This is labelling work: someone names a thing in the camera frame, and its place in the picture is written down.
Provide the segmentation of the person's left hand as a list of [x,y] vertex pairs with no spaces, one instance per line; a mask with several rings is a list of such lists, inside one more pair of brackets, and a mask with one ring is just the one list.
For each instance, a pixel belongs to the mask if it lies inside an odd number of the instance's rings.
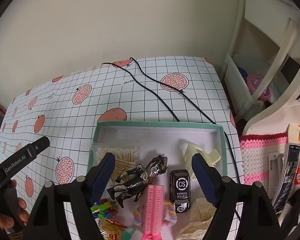
[[17,196],[17,182],[12,179],[0,191],[0,229],[10,239],[22,239],[29,219],[27,204]]

